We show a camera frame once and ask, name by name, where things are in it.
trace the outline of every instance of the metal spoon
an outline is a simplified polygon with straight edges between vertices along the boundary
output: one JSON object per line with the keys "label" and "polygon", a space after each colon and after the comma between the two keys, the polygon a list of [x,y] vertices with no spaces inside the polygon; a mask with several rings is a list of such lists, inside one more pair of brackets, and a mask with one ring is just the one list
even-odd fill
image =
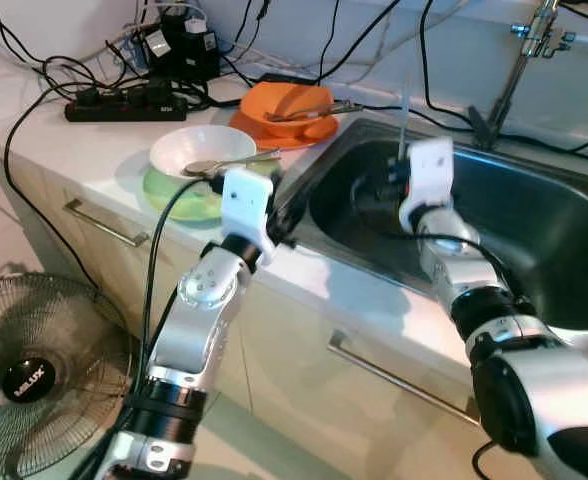
{"label": "metal spoon", "polygon": [[250,164],[256,162],[268,162],[270,160],[278,160],[281,154],[280,148],[275,148],[274,150],[268,150],[267,152],[257,153],[256,155],[251,155],[245,158],[239,158],[237,160],[200,160],[198,162],[193,162],[183,167],[181,170],[181,174],[186,176],[197,176],[197,177],[205,177],[208,175],[215,174],[218,170],[222,167],[227,165],[234,165],[234,164]]}

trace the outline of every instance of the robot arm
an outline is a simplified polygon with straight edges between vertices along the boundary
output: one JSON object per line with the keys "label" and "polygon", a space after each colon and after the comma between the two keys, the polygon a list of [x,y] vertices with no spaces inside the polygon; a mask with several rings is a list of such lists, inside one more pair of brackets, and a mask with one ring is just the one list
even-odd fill
{"label": "robot arm", "polygon": [[214,387],[247,284],[267,265],[302,214],[296,199],[271,208],[273,184],[244,169],[227,172],[221,245],[209,244],[183,276],[146,366],[142,391],[124,402],[130,417],[111,440],[95,474],[112,478],[186,478],[194,436]]}
{"label": "robot arm", "polygon": [[[451,206],[451,140],[417,142],[409,157],[404,229],[478,243]],[[545,478],[588,479],[588,360],[559,342],[473,246],[420,240],[420,261],[465,342],[488,435]]]}

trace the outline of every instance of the kitchen counter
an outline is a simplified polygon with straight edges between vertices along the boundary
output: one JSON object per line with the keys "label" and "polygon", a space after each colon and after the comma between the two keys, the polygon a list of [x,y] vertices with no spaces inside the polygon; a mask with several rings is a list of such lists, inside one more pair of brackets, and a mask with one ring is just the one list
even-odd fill
{"label": "kitchen counter", "polygon": [[[23,70],[13,69],[18,70],[14,81],[27,85],[25,91],[36,88],[34,78],[30,84]],[[219,100],[238,98],[247,90],[232,76],[211,84],[211,95]],[[5,114],[0,120],[0,157],[15,121],[16,107],[24,100],[23,97],[14,99],[0,108],[0,116]],[[87,200],[150,229],[158,219],[158,212],[144,198],[141,184],[151,145],[165,133],[187,125],[225,125],[233,113],[210,108],[192,113],[180,123],[71,124],[63,117],[62,105],[62,101],[56,100],[32,112],[12,142],[12,161],[31,162]],[[374,113],[341,115],[337,135],[354,119],[363,116],[394,122],[393,117]],[[411,123],[410,128],[438,132],[420,122]],[[284,152],[281,165],[288,172],[284,184],[304,171],[330,143],[331,140],[311,148]],[[504,145],[502,150],[519,155],[526,149]],[[560,158],[564,168],[588,174],[588,162],[580,159],[540,151],[536,158],[543,163],[558,163]],[[196,229],[175,221],[168,223],[165,235],[192,251],[200,251],[209,240],[221,238],[218,226]],[[350,324],[352,331],[367,330],[386,346],[402,350],[455,380],[470,383],[463,343],[441,307],[430,299],[300,246],[295,250],[279,248],[274,263],[259,272],[255,280],[328,312]]]}

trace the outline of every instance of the stainless steel sink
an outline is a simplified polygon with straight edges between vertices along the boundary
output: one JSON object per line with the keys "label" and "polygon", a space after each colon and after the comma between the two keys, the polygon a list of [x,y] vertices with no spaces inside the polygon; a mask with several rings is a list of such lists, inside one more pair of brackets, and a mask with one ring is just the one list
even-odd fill
{"label": "stainless steel sink", "polygon": [[[294,235],[330,257],[432,295],[415,242],[385,237],[359,214],[378,229],[398,231],[398,196],[378,188],[397,139],[393,127],[354,122],[290,187],[308,198]],[[538,315],[558,329],[588,332],[588,177],[457,146],[454,178],[456,209],[513,270]]]}

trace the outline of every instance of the cabinet handle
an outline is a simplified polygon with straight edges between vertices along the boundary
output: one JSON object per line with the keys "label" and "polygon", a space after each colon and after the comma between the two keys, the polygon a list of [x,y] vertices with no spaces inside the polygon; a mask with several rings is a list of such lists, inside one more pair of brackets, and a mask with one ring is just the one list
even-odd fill
{"label": "cabinet handle", "polygon": [[83,205],[83,202],[81,202],[78,198],[75,198],[71,202],[66,203],[63,206],[63,210],[71,213],[75,217],[80,218],[84,222],[89,223],[90,225],[98,228],[99,230],[105,233],[109,233],[110,235],[118,238],[121,242],[125,243],[126,245],[129,245],[130,247],[140,247],[146,240],[150,238],[147,235],[147,233],[144,232],[141,232],[134,237],[128,237],[127,235],[124,235],[121,232],[114,230],[109,225],[104,224],[100,220],[97,220],[94,217],[89,216],[87,213],[81,212],[78,209],[81,205]]}
{"label": "cabinet handle", "polygon": [[406,392],[411,393],[412,395],[415,395],[425,400],[427,403],[434,405],[435,407],[438,407],[441,410],[445,410],[447,413],[454,415],[455,417],[465,420],[466,422],[469,422],[472,425],[480,425],[480,415],[478,414],[476,403],[473,400],[471,402],[468,402],[466,410],[462,410],[458,408],[456,405],[453,405],[439,397],[436,397],[433,394],[423,390],[422,388],[417,387],[416,385],[406,380],[403,380],[400,377],[397,377],[393,373],[388,372],[387,370],[379,367],[378,365],[374,365],[373,363],[368,362],[363,357],[360,357],[352,352],[345,350],[342,344],[346,338],[347,335],[345,335],[345,333],[343,333],[340,330],[334,330],[332,332],[332,337],[330,338],[330,341],[327,344],[327,349],[330,352],[335,353],[339,357],[343,358],[344,360],[347,360],[348,362],[351,362],[354,365],[357,365],[362,369],[367,370],[368,372],[373,373],[378,377],[381,377],[383,380],[387,380],[392,385],[396,385],[402,390],[405,390]]}

